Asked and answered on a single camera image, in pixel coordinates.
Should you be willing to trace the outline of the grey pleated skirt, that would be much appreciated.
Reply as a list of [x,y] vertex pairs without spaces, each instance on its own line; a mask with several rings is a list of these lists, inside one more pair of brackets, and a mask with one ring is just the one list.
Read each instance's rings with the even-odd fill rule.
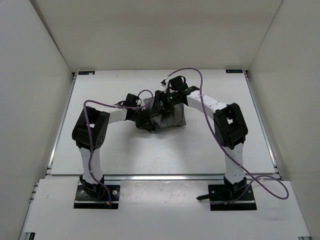
[[184,104],[180,103],[173,109],[163,109],[161,113],[151,113],[151,107],[154,102],[154,97],[144,98],[143,103],[150,104],[147,106],[152,123],[155,124],[155,131],[160,128],[182,127],[186,125]]

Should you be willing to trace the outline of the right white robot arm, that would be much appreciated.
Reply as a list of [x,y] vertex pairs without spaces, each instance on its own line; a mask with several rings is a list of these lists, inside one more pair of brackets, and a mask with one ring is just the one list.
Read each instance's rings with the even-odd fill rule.
[[204,94],[201,87],[188,86],[185,77],[179,75],[163,80],[164,90],[157,90],[150,114],[161,127],[184,123],[184,107],[196,109],[204,114],[208,127],[225,155],[224,195],[236,200],[247,185],[243,167],[243,148],[248,127],[237,103],[226,104]]

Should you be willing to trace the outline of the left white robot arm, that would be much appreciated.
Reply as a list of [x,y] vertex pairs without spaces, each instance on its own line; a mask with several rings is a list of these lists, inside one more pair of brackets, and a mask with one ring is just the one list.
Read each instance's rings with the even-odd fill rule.
[[112,105],[90,99],[84,101],[71,137],[82,157],[83,175],[80,182],[93,199],[101,198],[107,188],[101,170],[100,148],[106,139],[108,126],[132,121],[139,127],[147,127],[152,131],[147,108],[152,105],[153,100],[153,95],[142,100],[139,95],[129,93],[125,100]]

